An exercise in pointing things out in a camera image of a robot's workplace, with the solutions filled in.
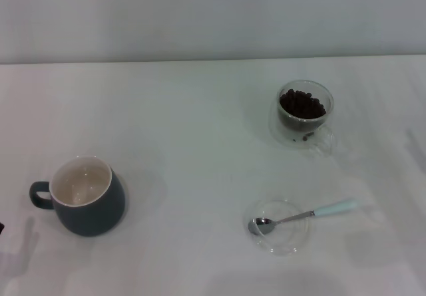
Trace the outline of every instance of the white wall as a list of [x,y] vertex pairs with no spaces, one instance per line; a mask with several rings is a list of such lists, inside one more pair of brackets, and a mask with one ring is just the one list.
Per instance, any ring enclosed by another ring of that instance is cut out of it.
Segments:
[[0,63],[426,53],[426,0],[0,0]]

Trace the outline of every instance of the mug rim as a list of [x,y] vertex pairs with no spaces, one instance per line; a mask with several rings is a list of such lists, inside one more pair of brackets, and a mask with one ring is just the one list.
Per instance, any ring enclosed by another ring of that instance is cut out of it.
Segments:
[[[67,203],[64,203],[64,202],[62,202],[61,200],[59,200],[57,197],[56,197],[56,195],[54,195],[54,193],[53,193],[53,191],[52,191],[52,184],[53,184],[53,180],[55,179],[55,177],[57,176],[57,174],[67,165],[67,164],[70,164],[71,162],[75,162],[75,161],[79,161],[79,160],[82,160],[82,159],[85,159],[85,158],[90,158],[90,159],[94,159],[94,160],[97,160],[98,162],[100,162],[102,165],[104,165],[106,168],[107,168],[107,170],[108,170],[108,177],[109,177],[109,181],[108,181],[108,185],[105,187],[105,189],[104,189],[104,191],[102,192],[102,194],[101,195],[99,195],[97,198],[95,198],[94,200],[91,200],[91,201],[89,201],[89,202],[87,202],[87,203],[83,203],[83,204],[78,204],[78,205],[74,205],[74,204],[67,204]],[[108,163],[106,163],[104,160],[102,160],[102,159],[100,159],[100,158],[98,158],[98,157],[96,157],[96,156],[90,156],[90,155],[87,155],[87,156],[77,156],[76,158],[73,158],[72,160],[69,160],[69,161],[66,161],[65,163],[63,163],[61,166],[59,166],[59,168],[56,170],[56,172],[53,174],[53,177],[52,177],[52,180],[49,182],[49,193],[50,193],[50,195],[52,196],[52,198],[56,201],[56,202],[58,202],[59,204],[61,204],[61,205],[63,205],[63,206],[67,206],[67,207],[69,207],[69,208],[81,208],[81,207],[83,207],[83,206],[87,206],[87,205],[90,205],[90,204],[92,204],[92,203],[94,203],[94,202],[96,202],[97,200],[99,200],[101,197],[103,197],[104,196],[104,194],[108,191],[108,189],[110,188],[110,185],[111,185],[111,182],[112,182],[112,169],[111,169],[111,167],[108,165]]]

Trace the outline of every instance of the spoon handle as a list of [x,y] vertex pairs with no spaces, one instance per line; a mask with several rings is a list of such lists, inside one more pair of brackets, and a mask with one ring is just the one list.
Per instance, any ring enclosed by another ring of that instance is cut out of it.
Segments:
[[322,208],[316,208],[315,216],[326,216],[326,215],[333,215],[333,214],[348,212],[356,208],[357,205],[358,205],[357,201],[355,201],[353,198],[350,198],[348,200],[344,200],[332,205],[323,206]]
[[289,218],[284,218],[282,220],[277,221],[275,225],[284,222],[300,220],[301,218],[309,218],[311,216],[326,216],[348,212],[350,210],[353,210],[357,206],[357,201],[355,201],[353,198],[350,198],[348,200],[344,200],[332,205],[323,206],[322,208],[316,208],[314,211],[304,212],[302,214],[290,216]]
[[300,220],[301,218],[309,218],[311,216],[315,216],[314,211],[304,212],[302,214],[290,216],[289,218],[283,218],[282,220],[277,221],[275,223],[275,225],[281,224],[281,223],[284,223],[284,222]]

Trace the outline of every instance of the mug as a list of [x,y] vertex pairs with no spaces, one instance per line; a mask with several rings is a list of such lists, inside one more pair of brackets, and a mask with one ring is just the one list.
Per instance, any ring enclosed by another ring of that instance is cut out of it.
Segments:
[[[42,198],[39,192],[49,192],[51,198]],[[126,201],[112,168],[95,156],[63,164],[50,182],[33,183],[29,197],[38,208],[55,210],[62,224],[81,236],[96,236],[113,228]]]
[[[290,90],[310,93],[323,106],[325,114],[317,118],[299,118],[287,112],[281,105],[281,97]],[[334,109],[334,98],[320,83],[310,80],[295,80],[285,84],[276,95],[278,126],[286,144],[308,148],[314,154],[329,156],[336,145],[336,138],[329,127]]]

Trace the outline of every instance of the glass cup handle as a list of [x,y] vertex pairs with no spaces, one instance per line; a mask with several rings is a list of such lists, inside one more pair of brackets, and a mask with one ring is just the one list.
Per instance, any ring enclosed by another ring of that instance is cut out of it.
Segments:
[[333,149],[337,145],[337,140],[331,128],[324,124],[320,126],[309,143],[309,151],[315,155],[327,157],[331,156]]

